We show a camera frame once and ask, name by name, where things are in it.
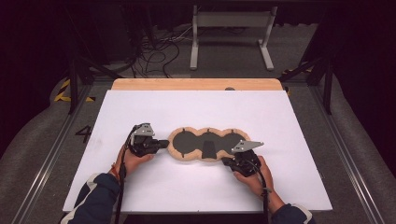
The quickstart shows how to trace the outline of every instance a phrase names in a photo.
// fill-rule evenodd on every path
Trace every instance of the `white surface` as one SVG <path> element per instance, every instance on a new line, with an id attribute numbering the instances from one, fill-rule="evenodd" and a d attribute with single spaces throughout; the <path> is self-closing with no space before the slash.
<path id="1" fill-rule="evenodd" d="M 64 211 L 93 173 L 107 172 L 134 125 L 151 123 L 156 139 L 180 127 L 237 128 L 271 168 L 285 203 L 331 210 L 317 167 L 284 91 L 108 91 Z M 123 212 L 258 212 L 259 201 L 218 162 L 176 161 L 166 149 L 127 177 Z"/>

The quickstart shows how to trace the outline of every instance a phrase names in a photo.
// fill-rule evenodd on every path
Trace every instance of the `gray carpet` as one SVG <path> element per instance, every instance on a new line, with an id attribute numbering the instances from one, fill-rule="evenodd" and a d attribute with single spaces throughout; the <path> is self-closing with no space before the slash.
<path id="1" fill-rule="evenodd" d="M 275 66 L 273 72 L 266 71 L 256 43 L 262 35 L 260 29 L 247 29 L 239 35 L 225 30 L 205 31 L 200 36 L 197 71 L 189 69 L 191 42 L 179 42 L 177 45 L 180 53 L 166 67 L 166 71 L 172 77 L 279 77 L 285 69 L 297 66 L 315 29 L 315 25 L 273 29 L 268 44 Z M 176 55 L 176 52 L 176 48 L 173 47 L 165 51 L 168 59 Z M 153 63 L 150 69 L 161 70 L 162 65 Z M 121 74 L 126 77 L 133 76 L 131 70 Z M 163 77 L 161 72 L 153 72 L 149 76 Z M 295 79 L 303 78 L 304 75 L 300 75 Z M 102 81 L 94 82 L 88 94 L 96 97 L 96 101 L 83 103 L 26 223 L 56 223 L 63 214 L 62 207 L 69 185 L 86 146 L 86 143 L 83 143 L 84 137 L 75 133 L 86 125 L 94 126 L 106 90 L 111 88 L 111 80 L 107 77 L 97 77 L 97 80 Z M 58 86 L 54 87 L 51 101 L 62 83 L 60 80 Z M 291 104 L 318 170 L 323 175 L 323 183 L 333 206 L 332 211 L 314 213 L 317 223 L 370 223 L 311 89 L 301 82 L 284 85 L 290 87 Z M 354 116 L 336 80 L 332 88 L 332 118 L 343 135 L 385 223 L 396 223 L 395 178 Z M 3 179 L 0 185 L 2 223 L 11 223 L 17 214 L 67 118 L 68 108 L 67 102 L 52 103 L 48 109 L 25 125 L 8 147 L 0 161 L 0 174 Z"/>

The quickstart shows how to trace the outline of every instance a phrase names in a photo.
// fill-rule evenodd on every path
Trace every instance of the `human hand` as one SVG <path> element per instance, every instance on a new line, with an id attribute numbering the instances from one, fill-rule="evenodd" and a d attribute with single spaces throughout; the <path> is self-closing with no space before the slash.
<path id="1" fill-rule="evenodd" d="M 262 164 L 260 170 L 262 175 L 264 176 L 266 187 L 268 189 L 274 190 L 274 181 L 271 175 L 271 171 L 267 166 L 264 158 L 262 156 L 258 156 L 260 163 Z M 259 174 L 251 175 L 248 177 L 244 177 L 239 172 L 233 172 L 233 175 L 236 177 L 237 180 L 246 184 L 250 190 L 256 194 L 257 196 L 261 197 L 262 195 L 262 182 L 259 179 Z"/>
<path id="2" fill-rule="evenodd" d="M 266 187 L 271 190 L 268 194 L 268 209 L 270 210 L 271 214 L 274 214 L 280 207 L 285 205 L 285 203 L 282 201 L 282 199 L 279 197 L 274 189 L 274 180 L 271 175 L 270 168 L 268 168 L 267 163 L 262 156 L 258 156 L 258 158 L 260 163 L 262 164 L 262 167 L 260 167 L 260 171 L 264 176 Z M 263 200 L 262 182 L 260 182 L 259 180 L 259 174 L 244 177 L 239 172 L 233 172 L 233 175 L 236 177 L 237 180 L 246 184 L 254 194 L 259 196 L 259 198 Z"/>
<path id="3" fill-rule="evenodd" d="M 114 164 L 117 174 L 120 173 L 120 165 L 121 165 L 121 160 L 122 160 L 122 153 L 123 153 L 124 150 L 125 150 L 124 163 L 125 163 L 126 175 L 129 175 L 129 174 L 133 173 L 140 164 L 142 164 L 142 163 L 144 163 L 146 161 L 150 161 L 150 160 L 152 160 L 154 158 L 153 154 L 148 154 L 148 155 L 145 155 L 143 157 L 137 157 L 136 155 L 134 155 L 131 152 L 131 150 L 125 148 L 125 146 L 122 146 L 121 149 L 120 149 L 119 155 L 117 157 L 117 161 Z"/>

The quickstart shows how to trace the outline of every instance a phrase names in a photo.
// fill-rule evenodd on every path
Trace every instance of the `dark floor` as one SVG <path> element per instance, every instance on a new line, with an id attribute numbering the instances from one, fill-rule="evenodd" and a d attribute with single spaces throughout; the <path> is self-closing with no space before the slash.
<path id="1" fill-rule="evenodd" d="M 272 72 L 266 71 L 257 46 L 256 40 L 262 35 L 259 29 L 247 29 L 239 35 L 220 29 L 206 31 L 200 37 L 197 71 L 189 69 L 190 40 L 178 42 L 179 55 L 166 66 L 166 71 L 172 77 L 184 78 L 279 77 L 284 70 L 297 66 L 315 29 L 315 25 L 275 27 L 268 44 L 275 66 Z M 177 49 L 171 46 L 164 52 L 169 60 Z M 151 63 L 149 69 L 162 70 L 162 66 Z M 133 76 L 131 70 L 121 74 Z M 161 72 L 147 76 L 164 77 Z M 317 223 L 396 223 L 396 180 L 354 116 L 337 80 L 332 87 L 332 115 L 328 116 L 318 104 L 317 93 L 322 84 L 307 87 L 304 77 L 301 74 L 284 86 L 290 88 L 291 104 L 333 206 L 332 211 L 314 212 Z M 0 161 L 0 204 L 7 205 L 0 210 L 2 223 L 11 223 L 14 218 L 15 223 L 55 223 L 61 218 L 69 185 L 86 146 L 84 136 L 76 133 L 86 125 L 94 126 L 111 82 L 108 77 L 97 76 L 92 86 L 80 86 L 81 97 L 92 96 L 96 100 L 82 103 L 69 116 L 69 103 L 53 102 L 63 84 L 60 80 L 50 97 L 51 106 L 18 133 Z M 28 194 L 34 184 L 38 186 L 32 188 L 36 192 Z"/>

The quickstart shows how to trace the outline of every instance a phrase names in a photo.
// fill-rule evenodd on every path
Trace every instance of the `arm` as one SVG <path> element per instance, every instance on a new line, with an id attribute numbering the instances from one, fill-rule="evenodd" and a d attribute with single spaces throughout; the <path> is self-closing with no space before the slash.
<path id="1" fill-rule="evenodd" d="M 310 223 L 313 224 L 315 221 L 312 218 L 312 214 L 306 210 L 305 208 L 299 205 L 290 205 L 285 204 L 279 195 L 276 193 L 274 188 L 274 180 L 271 175 L 271 171 L 267 166 L 264 158 L 259 156 L 260 163 L 262 167 L 260 170 L 262 171 L 262 175 L 264 176 L 265 183 L 267 188 L 271 190 L 268 193 L 268 210 L 272 214 L 272 222 L 273 224 L 276 223 L 290 223 L 290 224 L 302 224 L 302 223 Z M 244 177 L 243 175 L 239 174 L 238 172 L 233 172 L 233 175 L 241 181 L 242 183 L 246 184 L 249 189 L 256 194 L 260 200 L 262 198 L 262 183 L 259 179 L 259 175 L 251 175 L 248 177 Z"/>
<path id="2" fill-rule="evenodd" d="M 88 179 L 78 195 L 75 208 L 62 219 L 62 224 L 110 223 L 113 205 L 120 191 L 118 173 L 123 150 L 124 147 L 121 148 L 115 162 L 115 170 L 110 169 L 107 174 L 92 175 Z M 124 161 L 127 176 L 137 169 L 139 164 L 152 158 L 151 154 L 139 158 L 130 150 L 126 150 Z"/>

